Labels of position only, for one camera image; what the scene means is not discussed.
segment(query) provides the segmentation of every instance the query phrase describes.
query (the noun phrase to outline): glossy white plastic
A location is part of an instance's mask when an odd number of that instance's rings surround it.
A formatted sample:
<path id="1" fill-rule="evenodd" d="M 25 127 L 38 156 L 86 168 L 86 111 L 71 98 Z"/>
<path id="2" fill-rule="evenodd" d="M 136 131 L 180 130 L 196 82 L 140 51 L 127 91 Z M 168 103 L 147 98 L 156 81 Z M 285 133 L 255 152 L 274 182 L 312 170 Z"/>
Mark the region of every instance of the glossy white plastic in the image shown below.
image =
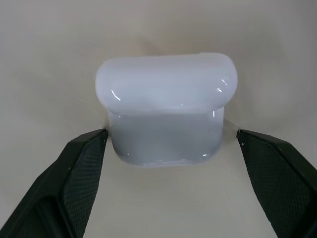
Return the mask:
<path id="1" fill-rule="evenodd" d="M 111 59 L 96 77 L 116 153 L 142 167 L 210 158 L 236 87 L 232 60 L 218 53 Z"/>

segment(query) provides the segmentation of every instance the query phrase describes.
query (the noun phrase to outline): white backdrop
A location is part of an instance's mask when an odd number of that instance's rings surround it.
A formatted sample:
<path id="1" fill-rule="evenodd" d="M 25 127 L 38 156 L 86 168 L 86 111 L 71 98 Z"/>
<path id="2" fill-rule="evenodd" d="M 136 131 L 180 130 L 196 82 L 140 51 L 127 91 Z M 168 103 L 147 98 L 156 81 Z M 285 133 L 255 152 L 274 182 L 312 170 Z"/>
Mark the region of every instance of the white backdrop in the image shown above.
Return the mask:
<path id="1" fill-rule="evenodd" d="M 293 143 L 317 167 L 316 0 L 0 1 L 0 225 L 81 133 L 101 128 L 95 72 L 118 56 L 220 52 L 237 126 Z M 136 169 L 111 143 L 86 237 L 276 237 L 226 134 L 212 160 Z"/>

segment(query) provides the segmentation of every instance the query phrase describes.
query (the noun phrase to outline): white surface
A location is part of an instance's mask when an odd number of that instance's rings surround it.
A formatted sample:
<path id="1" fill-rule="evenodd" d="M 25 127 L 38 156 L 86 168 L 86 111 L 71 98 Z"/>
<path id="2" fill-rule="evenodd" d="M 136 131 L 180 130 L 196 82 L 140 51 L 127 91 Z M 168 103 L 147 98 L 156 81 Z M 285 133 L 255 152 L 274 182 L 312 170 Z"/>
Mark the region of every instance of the white surface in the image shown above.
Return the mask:
<path id="1" fill-rule="evenodd" d="M 317 167 L 317 5 L 311 0 L 0 1 L 0 223 L 77 135 L 103 126 L 95 73 L 113 57 L 221 52 L 238 126 Z M 107 144 L 85 237 L 275 238 L 233 134 L 191 167 L 138 169 Z"/>
<path id="2" fill-rule="evenodd" d="M 210 159 L 236 88 L 236 68 L 219 53 L 116 58 L 96 76 L 114 150 L 142 167 Z"/>

